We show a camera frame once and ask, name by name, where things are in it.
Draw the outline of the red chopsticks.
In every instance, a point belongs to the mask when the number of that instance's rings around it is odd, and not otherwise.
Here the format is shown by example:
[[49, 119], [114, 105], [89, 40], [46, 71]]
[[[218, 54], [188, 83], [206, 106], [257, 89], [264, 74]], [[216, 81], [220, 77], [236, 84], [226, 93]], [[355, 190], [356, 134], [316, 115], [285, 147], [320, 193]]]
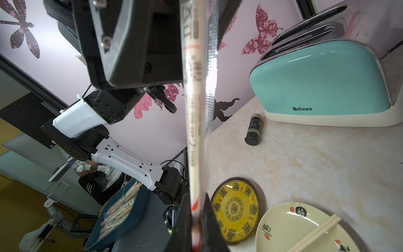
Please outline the red chopsticks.
[[205, 203], [204, 170], [217, 86], [218, 1], [180, 1], [183, 85], [185, 89], [191, 248], [202, 244], [201, 217]]

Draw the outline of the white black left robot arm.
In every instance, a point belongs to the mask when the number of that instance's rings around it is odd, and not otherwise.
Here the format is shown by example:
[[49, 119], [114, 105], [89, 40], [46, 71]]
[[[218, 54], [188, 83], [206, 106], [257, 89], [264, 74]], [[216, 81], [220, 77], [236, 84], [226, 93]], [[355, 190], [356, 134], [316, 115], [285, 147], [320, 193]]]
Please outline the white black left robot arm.
[[[45, 1], [48, 15], [73, 25], [95, 90], [42, 130], [70, 156], [116, 168], [165, 204], [200, 194], [207, 137], [215, 117], [218, 50], [239, 1]], [[122, 121], [145, 95], [169, 112], [164, 87], [184, 87], [190, 181], [130, 152], [107, 125]]]

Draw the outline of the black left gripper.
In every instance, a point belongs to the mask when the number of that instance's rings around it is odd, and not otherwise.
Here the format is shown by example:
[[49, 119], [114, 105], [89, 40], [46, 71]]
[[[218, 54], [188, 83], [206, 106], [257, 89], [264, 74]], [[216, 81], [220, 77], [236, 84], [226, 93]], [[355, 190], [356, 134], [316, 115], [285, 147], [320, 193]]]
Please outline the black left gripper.
[[72, 29], [97, 89], [180, 83], [179, 1], [44, 1]]

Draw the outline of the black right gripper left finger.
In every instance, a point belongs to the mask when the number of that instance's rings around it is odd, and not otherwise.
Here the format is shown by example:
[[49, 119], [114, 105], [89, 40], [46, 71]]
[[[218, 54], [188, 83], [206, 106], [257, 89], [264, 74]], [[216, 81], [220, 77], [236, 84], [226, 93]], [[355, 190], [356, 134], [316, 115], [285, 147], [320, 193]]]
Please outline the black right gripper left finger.
[[175, 224], [164, 252], [191, 252], [192, 251], [192, 213], [190, 195], [183, 196]]

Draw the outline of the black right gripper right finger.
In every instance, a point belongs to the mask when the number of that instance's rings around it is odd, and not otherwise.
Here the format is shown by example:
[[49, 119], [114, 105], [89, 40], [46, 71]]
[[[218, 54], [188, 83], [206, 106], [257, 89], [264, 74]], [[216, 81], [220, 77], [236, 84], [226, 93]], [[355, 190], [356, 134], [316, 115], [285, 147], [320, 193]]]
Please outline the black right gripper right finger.
[[201, 219], [202, 252], [230, 252], [218, 225], [210, 198], [205, 194]]

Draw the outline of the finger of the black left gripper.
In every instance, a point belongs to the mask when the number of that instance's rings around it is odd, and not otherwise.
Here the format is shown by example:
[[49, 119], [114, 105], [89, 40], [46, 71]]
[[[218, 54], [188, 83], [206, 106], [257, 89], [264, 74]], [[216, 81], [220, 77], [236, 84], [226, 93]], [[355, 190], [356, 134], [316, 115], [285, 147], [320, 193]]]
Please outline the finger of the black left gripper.
[[218, 0], [218, 31], [225, 32], [241, 4], [241, 0]]

